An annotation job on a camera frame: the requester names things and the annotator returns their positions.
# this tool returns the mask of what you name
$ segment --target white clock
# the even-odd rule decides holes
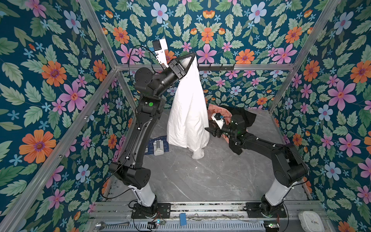
[[[305,232],[324,232],[325,228],[319,215],[312,211],[299,213],[301,226]]]

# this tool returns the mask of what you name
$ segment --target white fabric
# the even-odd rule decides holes
[[[204,157],[204,148],[210,134],[205,130],[209,126],[205,97],[194,59],[187,75],[183,77],[175,93],[167,124],[167,141],[179,147],[188,147],[193,152],[192,158]]]

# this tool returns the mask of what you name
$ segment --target blue floral wall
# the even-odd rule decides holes
[[[341,232],[371,230],[370,13],[370,1],[340,3],[274,112]]]
[[[145,48],[134,46],[150,49],[152,41],[160,38],[167,40],[168,61],[194,52],[199,63],[268,64],[295,60],[325,4],[317,0],[115,0],[92,5],[117,60],[123,64],[157,63]],[[317,55],[318,47],[312,47],[310,53]],[[255,75],[248,78],[242,70],[235,72],[232,79],[225,72],[200,75],[208,103],[267,108],[279,89],[280,78],[287,74],[273,77],[271,71],[253,71]],[[220,84],[226,77],[225,85]],[[251,83],[256,78],[257,87]],[[127,80],[138,98],[129,75]],[[241,91],[235,95],[235,89]],[[171,107],[173,93],[174,89],[164,94],[166,108]],[[257,104],[259,99],[266,103]]]
[[[2,1],[0,28],[2,220],[110,67],[76,1]],[[115,81],[17,231],[83,231],[125,143],[128,109]]]

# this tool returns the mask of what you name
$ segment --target white cloth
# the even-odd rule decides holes
[[[194,59],[187,75],[183,77],[175,93],[167,124],[169,144],[187,148],[193,152],[192,158],[204,157],[204,148],[209,142],[210,133],[205,97]]]

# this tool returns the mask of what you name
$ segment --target black mounting plate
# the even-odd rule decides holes
[[[131,213],[131,218],[133,219],[148,219],[144,214],[140,213],[142,206],[138,203],[134,205],[133,211]],[[171,213],[171,203],[157,203],[157,210],[160,212],[161,217],[159,219],[170,218]]]
[[[272,217],[266,217],[260,210],[260,202],[247,202],[243,208],[249,215],[249,218],[276,218],[277,215],[280,218],[287,218],[286,211],[283,204],[272,212]]]

